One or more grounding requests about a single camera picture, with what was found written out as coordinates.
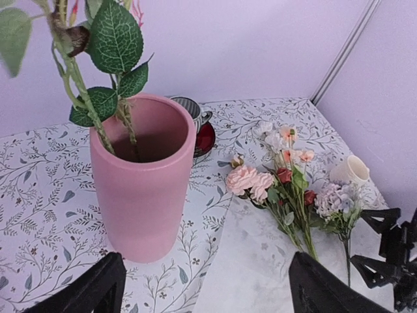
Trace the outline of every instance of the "hydrangea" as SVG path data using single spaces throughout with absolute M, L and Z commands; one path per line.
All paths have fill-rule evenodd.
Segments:
M 348 213 L 358 200 L 357 188 L 354 185 L 330 183 L 317 195 L 315 204 L 320 217 L 329 220 L 334 213 Z

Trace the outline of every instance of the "red flower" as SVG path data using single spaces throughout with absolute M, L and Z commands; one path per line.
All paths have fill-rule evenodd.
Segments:
M 304 205 L 309 206 L 314 203 L 316 193 L 312 190 L 306 190 L 304 193 Z
M 278 179 L 280 180 L 280 182 L 285 184 L 291 182 L 291 177 L 293 176 L 293 173 L 287 168 L 278 168 L 278 171 L 276 171 L 276 175 L 278 175 Z

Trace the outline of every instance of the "lavender wall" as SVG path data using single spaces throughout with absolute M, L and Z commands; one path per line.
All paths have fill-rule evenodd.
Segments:
M 417 2 L 383 1 L 318 105 L 388 204 L 417 206 Z
M 18 1 L 33 15 L 29 0 Z M 309 97 L 325 75 L 366 0 L 141 0 L 146 91 L 198 101 Z M 0 68 L 0 136 L 64 123 L 70 102 L 50 55 L 44 20 L 35 21 L 21 76 Z M 109 85 L 87 55 L 88 86 Z

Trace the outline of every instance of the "tablecloth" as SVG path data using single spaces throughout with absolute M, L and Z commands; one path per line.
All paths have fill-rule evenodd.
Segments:
M 122 312 L 189 313 L 213 261 L 231 203 L 228 162 L 270 158 L 252 133 L 259 121 L 296 127 L 316 152 L 308 179 L 319 186 L 349 148 L 308 99 L 211 102 L 214 149 L 194 162 L 177 241 L 152 264 L 125 261 Z M 380 197 L 370 185 L 367 196 Z M 91 177 L 89 134 L 63 124 L 0 140 L 0 312 L 19 311 L 56 293 L 111 250 Z

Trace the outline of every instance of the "saucer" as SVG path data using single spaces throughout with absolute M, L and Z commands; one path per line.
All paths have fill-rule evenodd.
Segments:
M 194 158 L 202 157 L 210 152 L 216 142 L 216 133 L 210 122 L 205 123 L 197 134 L 195 141 Z

